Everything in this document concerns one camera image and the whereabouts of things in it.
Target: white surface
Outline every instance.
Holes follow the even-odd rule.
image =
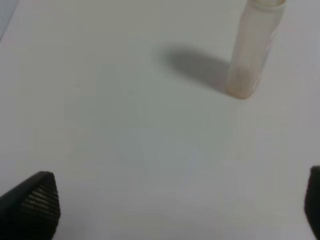
[[[229,61],[244,5],[20,1],[0,44],[0,192],[54,172],[56,240],[314,239],[319,1],[288,0],[248,100],[179,67]]]

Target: black textured object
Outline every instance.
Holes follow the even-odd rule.
[[[320,166],[311,168],[304,211],[316,239],[320,240]]]
[[[0,240],[51,240],[60,214],[54,174],[38,172],[0,197]]]

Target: plastic tube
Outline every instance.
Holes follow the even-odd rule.
[[[247,99],[255,91],[286,0],[248,0],[242,14],[226,92]]]

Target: glass vial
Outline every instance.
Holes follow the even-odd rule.
[[[255,91],[286,0],[248,0],[235,41],[226,92],[247,99]]]

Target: vial opening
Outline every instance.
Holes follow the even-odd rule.
[[[277,7],[284,4],[286,0],[254,0],[256,3],[265,7]]]

